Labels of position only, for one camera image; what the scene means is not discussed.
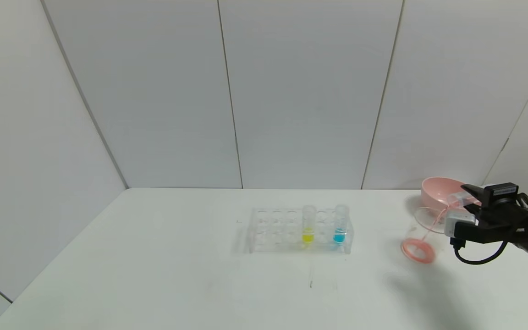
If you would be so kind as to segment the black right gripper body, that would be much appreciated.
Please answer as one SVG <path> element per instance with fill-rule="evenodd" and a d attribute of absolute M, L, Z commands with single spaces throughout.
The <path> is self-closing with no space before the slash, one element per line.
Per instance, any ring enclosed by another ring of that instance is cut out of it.
<path fill-rule="evenodd" d="M 486 231 L 522 231 L 528 217 L 528 195 L 507 182 L 483 188 L 480 226 Z"/>

